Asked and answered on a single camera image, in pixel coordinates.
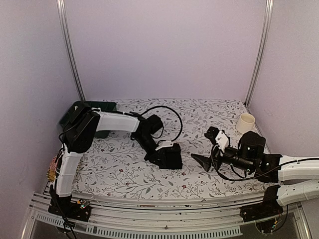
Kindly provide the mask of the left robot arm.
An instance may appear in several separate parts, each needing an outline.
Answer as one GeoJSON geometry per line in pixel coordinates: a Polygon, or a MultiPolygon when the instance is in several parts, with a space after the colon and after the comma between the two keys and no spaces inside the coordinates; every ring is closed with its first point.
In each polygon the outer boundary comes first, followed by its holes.
{"type": "Polygon", "coordinates": [[[145,118],[138,113],[108,112],[93,108],[85,102],[74,103],[67,115],[69,118],[59,135],[62,146],[55,159],[56,169],[52,183],[54,194],[59,197],[54,206],[63,216],[70,216],[74,212],[73,203],[65,197],[72,194],[78,164],[91,147],[97,132],[130,132],[142,149],[152,155],[158,146],[153,134],[163,127],[161,119],[156,115],[145,118]]]}

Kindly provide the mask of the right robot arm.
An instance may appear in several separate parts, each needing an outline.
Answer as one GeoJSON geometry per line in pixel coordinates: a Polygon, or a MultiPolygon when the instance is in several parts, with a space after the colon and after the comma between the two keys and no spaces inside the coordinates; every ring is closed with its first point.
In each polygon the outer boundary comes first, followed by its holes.
{"type": "Polygon", "coordinates": [[[266,140],[253,131],[242,135],[236,148],[230,146],[230,138],[222,130],[210,128],[205,137],[212,143],[209,157],[192,154],[205,171],[213,168],[224,180],[231,179],[219,172],[222,164],[232,170],[244,172],[236,181],[256,179],[263,183],[273,183],[268,187],[263,202],[258,205],[258,213],[268,217],[277,206],[312,200],[319,196],[318,157],[292,157],[281,154],[266,154],[266,140]]]}

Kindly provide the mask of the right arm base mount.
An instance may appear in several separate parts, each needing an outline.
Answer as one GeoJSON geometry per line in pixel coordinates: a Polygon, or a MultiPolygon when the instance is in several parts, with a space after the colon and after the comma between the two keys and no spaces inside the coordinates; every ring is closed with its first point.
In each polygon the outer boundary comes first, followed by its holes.
{"type": "Polygon", "coordinates": [[[283,213],[283,207],[277,202],[260,202],[240,208],[240,216],[244,222],[250,222],[283,213]]]}

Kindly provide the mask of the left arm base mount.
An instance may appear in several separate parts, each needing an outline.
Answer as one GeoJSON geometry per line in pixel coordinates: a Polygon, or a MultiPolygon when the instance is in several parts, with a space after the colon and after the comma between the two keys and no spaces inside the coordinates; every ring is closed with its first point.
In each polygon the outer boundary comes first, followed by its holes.
{"type": "Polygon", "coordinates": [[[91,215],[92,207],[71,202],[68,198],[62,198],[50,202],[48,212],[58,216],[65,216],[67,219],[88,222],[91,215]]]}

